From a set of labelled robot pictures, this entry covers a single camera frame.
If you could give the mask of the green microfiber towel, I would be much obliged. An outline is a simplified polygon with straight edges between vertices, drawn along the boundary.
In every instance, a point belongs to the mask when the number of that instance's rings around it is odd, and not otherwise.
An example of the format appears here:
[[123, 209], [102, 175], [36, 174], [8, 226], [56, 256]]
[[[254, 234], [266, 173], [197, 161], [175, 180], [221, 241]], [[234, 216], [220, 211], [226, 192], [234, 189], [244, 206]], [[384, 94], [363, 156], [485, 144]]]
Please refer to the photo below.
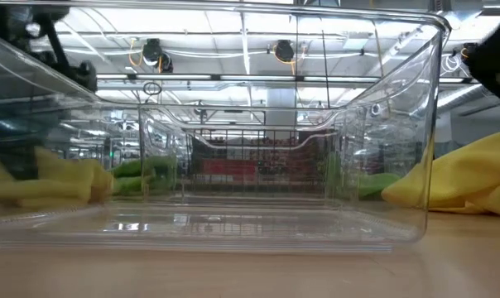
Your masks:
[[177, 182], [173, 156], [149, 156], [127, 161], [112, 170], [113, 194], [121, 196], [162, 195], [171, 192]]
[[400, 179], [393, 173], [355, 173], [342, 165], [338, 154], [325, 162], [325, 197], [327, 199], [381, 200], [383, 189]]

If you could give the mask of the yellow microfiber towel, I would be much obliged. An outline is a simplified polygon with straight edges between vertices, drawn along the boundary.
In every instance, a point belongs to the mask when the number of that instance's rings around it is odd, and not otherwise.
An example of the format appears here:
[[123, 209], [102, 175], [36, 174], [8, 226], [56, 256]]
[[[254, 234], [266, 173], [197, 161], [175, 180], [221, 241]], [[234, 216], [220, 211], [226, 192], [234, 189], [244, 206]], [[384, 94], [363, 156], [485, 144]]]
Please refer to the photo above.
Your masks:
[[104, 202], [113, 193], [113, 175], [93, 159], [66, 160], [35, 148], [37, 175], [19, 180], [0, 162], [0, 203], [28, 209], [78, 207]]
[[433, 160], [428, 210], [500, 215], [500, 132]]

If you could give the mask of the black aluminium rig frame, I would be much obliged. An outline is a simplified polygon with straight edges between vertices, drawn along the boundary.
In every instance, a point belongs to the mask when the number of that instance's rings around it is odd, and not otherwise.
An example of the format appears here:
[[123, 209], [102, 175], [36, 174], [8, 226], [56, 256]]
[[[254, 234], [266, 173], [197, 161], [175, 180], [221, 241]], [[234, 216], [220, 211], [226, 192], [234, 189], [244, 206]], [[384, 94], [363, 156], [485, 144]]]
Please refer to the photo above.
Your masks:
[[380, 80], [378, 77], [355, 76], [302, 76], [302, 75], [252, 75], [252, 74], [98, 74], [101, 80], [212, 80], [212, 81], [281, 81], [281, 82], [330, 82], [330, 83], [369, 83]]

